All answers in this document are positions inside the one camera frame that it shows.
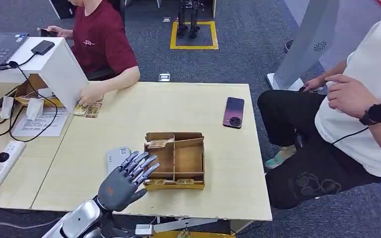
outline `light wood tabletop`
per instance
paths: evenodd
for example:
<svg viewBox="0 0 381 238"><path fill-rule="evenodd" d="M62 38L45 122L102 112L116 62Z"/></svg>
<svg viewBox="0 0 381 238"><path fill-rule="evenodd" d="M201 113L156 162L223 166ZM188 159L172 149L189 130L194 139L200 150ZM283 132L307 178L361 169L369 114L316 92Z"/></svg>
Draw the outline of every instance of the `light wood tabletop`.
<svg viewBox="0 0 381 238"><path fill-rule="evenodd" d="M228 97L245 100L241 129L224 127ZM98 191L106 152L143 150L145 134L202 132L204 190L158 190L122 211L133 215L272 220L247 84L139 82L105 95L97 119L74 116L32 209L68 211Z"/></svg>
<svg viewBox="0 0 381 238"><path fill-rule="evenodd" d="M17 84L0 83L0 98ZM46 176L50 164L62 142L71 117L59 137L39 137L28 142L23 153L0 186L0 207L30 209ZM9 128L9 120L0 125L0 133ZM0 136L0 151L12 139Z"/></svg>

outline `sneaker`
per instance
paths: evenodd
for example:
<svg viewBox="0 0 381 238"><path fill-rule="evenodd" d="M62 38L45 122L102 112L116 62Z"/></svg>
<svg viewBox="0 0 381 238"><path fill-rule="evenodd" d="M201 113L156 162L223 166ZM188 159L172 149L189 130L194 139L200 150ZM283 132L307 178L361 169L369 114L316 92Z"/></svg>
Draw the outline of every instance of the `sneaker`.
<svg viewBox="0 0 381 238"><path fill-rule="evenodd" d="M265 162L265 167L268 169L275 169L281 165L286 159L290 158L296 153L296 147L294 145L289 147L282 147L278 154L270 160Z"/></svg>

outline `white t-shirt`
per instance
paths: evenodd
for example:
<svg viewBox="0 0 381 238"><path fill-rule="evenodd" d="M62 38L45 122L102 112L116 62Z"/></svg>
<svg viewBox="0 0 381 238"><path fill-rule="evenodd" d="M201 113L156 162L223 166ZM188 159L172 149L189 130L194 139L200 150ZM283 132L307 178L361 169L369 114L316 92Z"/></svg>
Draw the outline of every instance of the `white t-shirt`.
<svg viewBox="0 0 381 238"><path fill-rule="evenodd" d="M362 82L381 100L381 21L370 29L359 47L348 57L343 74ZM315 117L316 128L325 141L332 143L366 128L358 119L331 109L328 103L328 98L325 98ZM367 172L381 177L381 148L369 130L345 138L335 146L362 164Z"/></svg>

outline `purple smartphone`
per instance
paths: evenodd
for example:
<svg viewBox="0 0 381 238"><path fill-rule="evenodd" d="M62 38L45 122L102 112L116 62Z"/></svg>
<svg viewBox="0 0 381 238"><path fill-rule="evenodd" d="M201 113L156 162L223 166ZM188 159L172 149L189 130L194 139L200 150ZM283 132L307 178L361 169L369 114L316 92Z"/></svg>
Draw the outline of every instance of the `purple smartphone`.
<svg viewBox="0 0 381 238"><path fill-rule="evenodd" d="M242 127L244 107L245 101L243 99L227 98L223 126L240 129Z"/></svg>

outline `maroon t-shirt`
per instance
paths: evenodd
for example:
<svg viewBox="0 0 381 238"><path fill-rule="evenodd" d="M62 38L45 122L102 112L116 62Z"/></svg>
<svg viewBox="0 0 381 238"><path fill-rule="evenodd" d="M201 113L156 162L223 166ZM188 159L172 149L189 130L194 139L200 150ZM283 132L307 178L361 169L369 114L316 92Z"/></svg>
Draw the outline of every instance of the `maroon t-shirt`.
<svg viewBox="0 0 381 238"><path fill-rule="evenodd" d="M89 16L77 7L73 27L72 52L84 72L110 66L116 73L137 66L120 14L103 0Z"/></svg>

